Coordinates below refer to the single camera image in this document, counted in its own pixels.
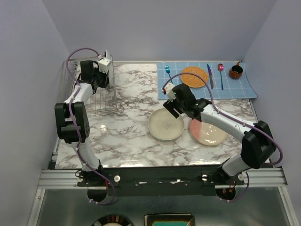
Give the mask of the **blue metal fork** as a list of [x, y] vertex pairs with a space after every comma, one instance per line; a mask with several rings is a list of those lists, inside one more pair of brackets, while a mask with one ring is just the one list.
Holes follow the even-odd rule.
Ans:
[[165, 66], [165, 71], [166, 71], [167, 75], [169, 76], [170, 82], [173, 84], [173, 81], [172, 81], [171, 75], [170, 75], [170, 68], [169, 68], [169, 65], [166, 65], [166, 66]]

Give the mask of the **aluminium extrusion rail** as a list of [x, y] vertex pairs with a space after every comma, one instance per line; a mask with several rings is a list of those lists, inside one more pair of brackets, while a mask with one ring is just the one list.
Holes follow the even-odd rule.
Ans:
[[[86, 189], [78, 186], [75, 170], [43, 170], [40, 174], [38, 189]], [[288, 185], [282, 168], [250, 169], [242, 173], [244, 182], [249, 175], [250, 187], [285, 187]]]

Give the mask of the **woven wicker trivet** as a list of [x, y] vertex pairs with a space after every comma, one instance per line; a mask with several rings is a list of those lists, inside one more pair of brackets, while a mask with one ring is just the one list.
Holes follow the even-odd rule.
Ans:
[[208, 82], [207, 72], [197, 66], [189, 66], [182, 70], [181, 80], [191, 88], [201, 88]]

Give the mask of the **iridescent table knife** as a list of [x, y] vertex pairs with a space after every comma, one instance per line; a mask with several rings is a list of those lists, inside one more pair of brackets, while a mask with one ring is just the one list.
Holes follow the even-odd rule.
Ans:
[[212, 74], [209, 64], [207, 64], [207, 69], [208, 69], [208, 73], [209, 73], [210, 87], [211, 87], [211, 89], [213, 89], [214, 88], [213, 74]]

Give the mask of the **round striped object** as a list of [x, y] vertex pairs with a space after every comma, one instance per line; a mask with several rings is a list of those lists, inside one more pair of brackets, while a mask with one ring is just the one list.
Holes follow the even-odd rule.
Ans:
[[122, 215], [106, 215], [97, 219], [91, 226], [133, 226], [134, 224]]

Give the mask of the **wire dish rack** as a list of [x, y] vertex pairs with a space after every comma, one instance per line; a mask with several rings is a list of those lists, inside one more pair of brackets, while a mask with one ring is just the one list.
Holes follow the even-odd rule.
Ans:
[[[91, 56], [86, 58], [70, 58], [69, 60], [65, 60], [65, 75], [71, 77], [71, 85], [68, 85], [67, 93], [71, 94], [77, 90], [77, 78], [80, 74], [80, 61], [98, 61], [97, 56]], [[102, 114], [107, 114], [110, 111], [113, 111], [117, 107], [117, 99], [116, 99], [116, 88], [115, 81], [114, 87], [110, 88], [108, 84], [106, 88], [97, 88], [95, 94], [91, 96], [83, 97], [85, 100], [85, 108], [88, 117], [96, 117]]]

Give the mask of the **iridescent spoon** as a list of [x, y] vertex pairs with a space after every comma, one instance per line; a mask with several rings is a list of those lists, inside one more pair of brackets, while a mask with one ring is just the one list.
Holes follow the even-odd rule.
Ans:
[[223, 80], [222, 80], [222, 72], [223, 72], [223, 69], [224, 69], [223, 64], [219, 63], [219, 64], [217, 65], [217, 69], [218, 69], [218, 71], [220, 72], [221, 90], [224, 90]]

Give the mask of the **brown ceramic cup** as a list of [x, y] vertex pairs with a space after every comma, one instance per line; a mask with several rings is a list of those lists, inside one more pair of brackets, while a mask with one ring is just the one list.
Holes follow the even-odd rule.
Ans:
[[242, 76], [242, 73], [243, 68], [240, 66], [239, 62], [237, 62], [237, 64], [232, 66], [229, 70], [229, 76], [234, 80], [239, 79]]

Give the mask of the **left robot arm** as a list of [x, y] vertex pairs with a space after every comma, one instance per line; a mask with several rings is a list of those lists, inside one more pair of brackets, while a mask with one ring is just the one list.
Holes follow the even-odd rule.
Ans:
[[90, 172], [89, 182], [99, 186], [104, 182], [104, 174], [99, 171], [100, 160], [92, 151], [88, 140], [90, 125], [86, 111], [86, 102], [94, 95], [98, 87], [106, 87], [109, 79], [99, 70], [97, 62], [80, 62], [80, 75], [75, 80], [74, 91], [62, 103], [55, 105], [55, 121], [58, 137], [70, 144], [82, 165], [82, 170]]

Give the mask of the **pink and cream plate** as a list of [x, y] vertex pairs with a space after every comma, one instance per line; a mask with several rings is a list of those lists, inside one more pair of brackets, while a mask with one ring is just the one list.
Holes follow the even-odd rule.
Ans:
[[228, 133], [220, 128], [196, 119], [190, 121], [190, 133], [199, 143], [206, 146], [217, 146], [228, 136]]

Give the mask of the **black mounting base bar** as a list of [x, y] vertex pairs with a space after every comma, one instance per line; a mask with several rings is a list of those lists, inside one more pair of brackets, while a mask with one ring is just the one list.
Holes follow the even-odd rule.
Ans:
[[81, 172], [79, 187], [109, 190], [110, 196], [214, 196], [218, 187], [244, 185], [238, 174], [230, 177], [219, 165], [103, 168], [100, 174]]

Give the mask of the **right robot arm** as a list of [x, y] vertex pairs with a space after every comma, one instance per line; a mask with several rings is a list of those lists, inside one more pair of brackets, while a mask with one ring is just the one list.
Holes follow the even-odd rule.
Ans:
[[225, 185], [244, 170], [259, 169], [276, 150], [266, 122], [245, 121], [217, 108], [212, 101], [196, 99], [186, 84], [175, 86], [169, 82], [163, 92], [168, 96], [163, 106], [175, 118], [184, 113], [191, 119], [220, 128], [242, 144], [241, 153], [223, 162], [213, 174], [215, 182]]

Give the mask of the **blue tiled placemat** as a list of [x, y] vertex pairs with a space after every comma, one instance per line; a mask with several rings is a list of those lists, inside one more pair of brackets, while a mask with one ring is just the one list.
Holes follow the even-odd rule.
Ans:
[[[217, 69], [217, 65], [223, 64], [222, 80], [224, 90], [221, 90], [221, 79], [220, 72]], [[214, 88], [211, 90], [214, 99], [252, 99], [257, 98], [256, 93], [251, 88], [246, 73], [243, 72], [242, 76], [234, 80], [229, 76], [229, 70], [232, 66], [236, 65], [236, 61], [191, 61], [191, 62], [162, 62], [157, 64], [157, 75], [158, 75], [158, 99], [167, 100], [167, 95], [163, 94], [162, 87], [165, 82], [168, 81], [169, 76], [165, 71], [165, 66], [169, 65], [171, 77], [181, 73], [182, 70], [188, 66], [197, 66], [208, 72], [207, 64], [209, 64], [214, 81]]]

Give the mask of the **dark rectangular tray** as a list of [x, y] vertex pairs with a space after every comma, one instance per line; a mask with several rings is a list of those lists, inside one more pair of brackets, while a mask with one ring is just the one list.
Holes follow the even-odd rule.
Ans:
[[145, 226], [195, 226], [195, 217], [190, 213], [148, 214]]

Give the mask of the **cream white plate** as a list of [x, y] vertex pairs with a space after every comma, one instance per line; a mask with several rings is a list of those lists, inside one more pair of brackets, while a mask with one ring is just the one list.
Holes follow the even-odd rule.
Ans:
[[184, 120], [175, 118], [167, 109], [154, 111], [148, 119], [148, 129], [153, 137], [161, 141], [177, 139], [184, 131]]

